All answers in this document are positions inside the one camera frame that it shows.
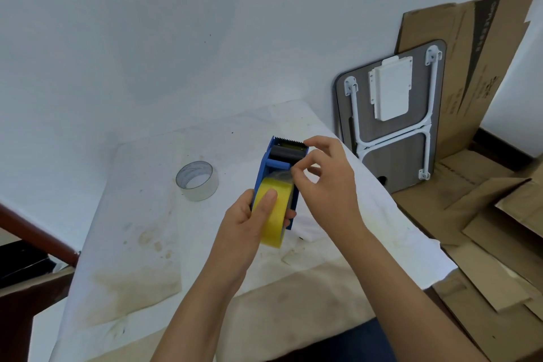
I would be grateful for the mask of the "person's right hand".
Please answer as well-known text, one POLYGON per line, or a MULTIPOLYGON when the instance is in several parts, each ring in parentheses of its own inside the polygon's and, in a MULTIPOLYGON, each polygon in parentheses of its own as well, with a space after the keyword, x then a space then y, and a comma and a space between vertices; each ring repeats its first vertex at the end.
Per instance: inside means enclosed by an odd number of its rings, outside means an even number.
POLYGON ((352 247, 368 233, 358 206, 355 175, 346 154, 326 154, 312 147, 292 169, 316 169, 306 176, 316 183, 316 205, 310 213, 330 239, 343 250, 352 247))

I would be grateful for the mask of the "person's left hand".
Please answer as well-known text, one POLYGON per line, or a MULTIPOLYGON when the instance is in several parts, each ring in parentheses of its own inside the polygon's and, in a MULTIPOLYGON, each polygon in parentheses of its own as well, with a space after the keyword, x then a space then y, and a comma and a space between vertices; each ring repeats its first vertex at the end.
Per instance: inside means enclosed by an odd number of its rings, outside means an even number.
POLYGON ((248 189, 227 209, 204 266, 214 283, 234 292, 239 290, 261 242, 264 224, 252 224, 253 196, 254 191, 248 189))

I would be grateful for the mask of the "yellow tape roll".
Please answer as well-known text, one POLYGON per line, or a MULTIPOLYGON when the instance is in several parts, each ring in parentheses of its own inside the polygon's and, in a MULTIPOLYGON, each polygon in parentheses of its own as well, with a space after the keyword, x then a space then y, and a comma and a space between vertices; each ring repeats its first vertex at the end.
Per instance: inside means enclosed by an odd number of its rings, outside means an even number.
POLYGON ((261 244, 278 249, 281 247, 286 229, 283 225, 285 213, 293 204, 294 183, 287 173, 265 177, 256 191, 253 207, 258 206, 270 189, 276 190, 277 198, 274 209, 262 228, 261 244))

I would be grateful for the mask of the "blue tape dispenser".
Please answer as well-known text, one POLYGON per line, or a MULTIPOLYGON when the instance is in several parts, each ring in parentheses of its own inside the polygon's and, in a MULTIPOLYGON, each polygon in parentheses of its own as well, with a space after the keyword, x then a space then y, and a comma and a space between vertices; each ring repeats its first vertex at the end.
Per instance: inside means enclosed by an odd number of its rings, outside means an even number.
POLYGON ((262 180, 272 173, 288 173, 291 168, 304 159, 309 147, 302 142, 273 136, 261 160, 260 168, 255 182, 255 193, 262 180))

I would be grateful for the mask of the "person's right forearm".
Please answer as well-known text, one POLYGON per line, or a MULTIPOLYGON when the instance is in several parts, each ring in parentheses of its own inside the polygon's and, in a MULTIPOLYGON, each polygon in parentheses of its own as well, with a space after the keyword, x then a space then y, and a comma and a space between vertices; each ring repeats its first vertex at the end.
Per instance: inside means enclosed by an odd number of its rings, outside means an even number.
POLYGON ((326 232, 357 276, 397 362, 488 362, 362 220, 326 232))

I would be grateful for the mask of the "person's left forearm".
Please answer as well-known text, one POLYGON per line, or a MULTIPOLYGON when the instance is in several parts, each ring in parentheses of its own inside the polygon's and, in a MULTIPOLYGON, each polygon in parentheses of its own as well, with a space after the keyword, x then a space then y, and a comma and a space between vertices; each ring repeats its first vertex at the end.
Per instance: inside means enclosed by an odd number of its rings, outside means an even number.
POLYGON ((247 267, 206 264, 174 313, 150 362, 214 362, 229 303, 247 267))

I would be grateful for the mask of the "clear tape roll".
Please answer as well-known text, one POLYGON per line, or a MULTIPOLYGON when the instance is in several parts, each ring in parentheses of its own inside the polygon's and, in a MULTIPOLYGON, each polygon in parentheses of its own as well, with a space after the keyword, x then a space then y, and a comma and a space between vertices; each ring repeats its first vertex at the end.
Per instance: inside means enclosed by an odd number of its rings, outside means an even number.
POLYGON ((188 201, 199 202, 216 192, 219 177, 215 167, 198 160, 183 166, 176 174, 175 183, 188 201))

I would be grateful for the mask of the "white stained paper sheet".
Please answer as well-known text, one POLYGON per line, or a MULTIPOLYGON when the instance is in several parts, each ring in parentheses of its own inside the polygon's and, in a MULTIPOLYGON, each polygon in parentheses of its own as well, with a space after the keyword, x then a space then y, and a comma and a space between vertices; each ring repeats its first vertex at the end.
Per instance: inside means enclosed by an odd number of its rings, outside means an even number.
MULTIPOLYGON (((272 136, 333 133, 303 101, 120 146, 71 283, 50 362, 149 362, 199 275, 225 211, 255 187, 272 136), (203 160, 219 186, 188 201, 178 171, 203 160)), ((260 246, 230 303, 218 362, 262 362, 374 318, 358 280, 303 199, 280 249, 260 246)))

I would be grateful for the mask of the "white plastic drawer box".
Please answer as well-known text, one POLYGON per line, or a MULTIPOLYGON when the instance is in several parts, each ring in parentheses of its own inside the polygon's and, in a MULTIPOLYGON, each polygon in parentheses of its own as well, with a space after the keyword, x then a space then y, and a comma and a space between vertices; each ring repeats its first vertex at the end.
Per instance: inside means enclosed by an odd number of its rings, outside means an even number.
POLYGON ((412 56, 392 56, 369 71, 370 103, 377 120, 387 121, 408 112, 412 68, 412 56))

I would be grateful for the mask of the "tall printed cardboard sheet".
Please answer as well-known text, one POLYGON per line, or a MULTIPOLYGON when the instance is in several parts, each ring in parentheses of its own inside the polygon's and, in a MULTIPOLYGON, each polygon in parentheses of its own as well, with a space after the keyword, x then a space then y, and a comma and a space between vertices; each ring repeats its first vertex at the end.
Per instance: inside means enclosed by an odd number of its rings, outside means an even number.
POLYGON ((525 36, 534 0, 472 0, 404 13, 397 51, 446 43, 436 160, 467 148, 525 36))

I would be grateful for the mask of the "long cardboard flap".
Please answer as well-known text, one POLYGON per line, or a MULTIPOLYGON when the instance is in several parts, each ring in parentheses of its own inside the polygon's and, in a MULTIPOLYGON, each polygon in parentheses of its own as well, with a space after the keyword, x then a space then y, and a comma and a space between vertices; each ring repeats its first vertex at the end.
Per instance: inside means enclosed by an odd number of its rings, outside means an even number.
POLYGON ((485 208, 446 252, 497 313, 526 304, 543 320, 543 237, 497 208, 485 208))

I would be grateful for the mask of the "small folded cardboard piece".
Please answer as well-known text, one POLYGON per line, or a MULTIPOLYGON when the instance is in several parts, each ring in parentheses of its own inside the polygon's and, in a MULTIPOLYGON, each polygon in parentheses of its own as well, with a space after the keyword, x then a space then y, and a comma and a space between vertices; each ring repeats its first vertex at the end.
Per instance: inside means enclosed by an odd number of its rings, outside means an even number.
POLYGON ((543 238, 543 185, 530 180, 496 204, 519 224, 543 238))

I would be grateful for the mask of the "large flattened cardboard box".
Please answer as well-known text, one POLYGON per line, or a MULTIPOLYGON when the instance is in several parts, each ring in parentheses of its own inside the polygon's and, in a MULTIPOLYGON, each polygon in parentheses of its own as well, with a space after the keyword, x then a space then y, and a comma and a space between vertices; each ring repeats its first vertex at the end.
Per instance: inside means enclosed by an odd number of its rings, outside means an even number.
MULTIPOLYGON (((393 198, 446 251, 465 242, 462 230, 477 214, 497 208, 500 199, 530 180, 543 185, 543 160, 513 173, 478 152, 463 150, 436 163, 430 180, 393 198)), ((491 362, 543 362, 541 313, 526 304, 497 313, 459 268, 433 289, 491 362)))

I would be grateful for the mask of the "brown wooden handrail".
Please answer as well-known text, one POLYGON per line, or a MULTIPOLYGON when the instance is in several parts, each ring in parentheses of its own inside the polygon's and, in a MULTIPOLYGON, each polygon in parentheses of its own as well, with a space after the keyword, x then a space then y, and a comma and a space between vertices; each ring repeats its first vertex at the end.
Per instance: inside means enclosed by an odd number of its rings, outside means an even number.
POLYGON ((55 236, 24 219, 0 203, 0 228, 17 236, 37 249, 76 267, 80 253, 55 236))

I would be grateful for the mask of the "dark brown wooden panel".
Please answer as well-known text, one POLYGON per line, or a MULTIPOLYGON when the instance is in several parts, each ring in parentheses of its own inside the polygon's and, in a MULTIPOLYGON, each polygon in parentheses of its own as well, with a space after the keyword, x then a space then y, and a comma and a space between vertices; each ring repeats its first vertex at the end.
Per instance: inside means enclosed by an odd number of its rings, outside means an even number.
POLYGON ((0 289, 0 362, 28 362, 33 318, 68 295, 75 268, 0 289))

